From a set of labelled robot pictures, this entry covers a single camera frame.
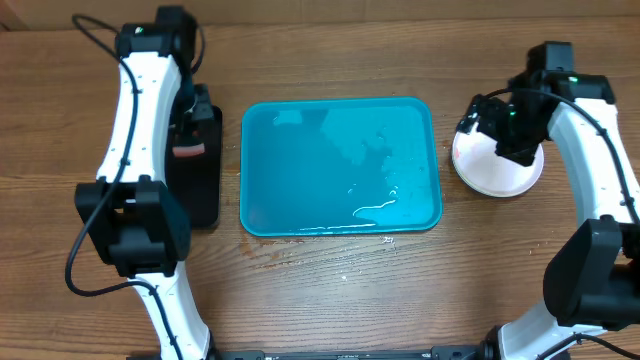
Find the white plate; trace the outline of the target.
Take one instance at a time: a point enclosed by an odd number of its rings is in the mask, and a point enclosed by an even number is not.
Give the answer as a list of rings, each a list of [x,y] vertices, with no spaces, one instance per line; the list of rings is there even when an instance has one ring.
[[[473,190],[496,198],[516,197],[532,188],[542,174],[544,151],[541,145],[534,162],[522,166],[495,154],[497,142],[485,134],[457,132],[451,157],[454,169]]]

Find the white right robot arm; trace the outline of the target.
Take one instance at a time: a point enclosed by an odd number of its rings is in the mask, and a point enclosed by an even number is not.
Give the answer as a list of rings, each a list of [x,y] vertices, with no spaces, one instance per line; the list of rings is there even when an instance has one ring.
[[[547,265],[542,299],[459,359],[565,359],[639,321],[639,184],[608,79],[578,73],[568,42],[531,48],[505,88],[472,98],[451,160],[473,190],[514,197],[538,180],[547,141],[566,169],[576,231]]]

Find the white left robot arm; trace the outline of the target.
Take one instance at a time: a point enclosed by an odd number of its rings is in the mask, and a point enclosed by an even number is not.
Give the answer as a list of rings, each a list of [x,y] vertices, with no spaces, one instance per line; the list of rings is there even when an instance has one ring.
[[[200,317],[187,279],[189,216],[170,192],[166,161],[171,126],[200,106],[192,83],[199,27],[181,6],[161,6],[151,23],[126,24],[114,46],[119,99],[110,143],[96,178],[76,187],[83,227],[66,260],[69,290],[97,297],[132,287],[143,301],[161,344],[162,359],[207,359],[212,334]],[[123,282],[82,290],[73,263],[85,238]]]

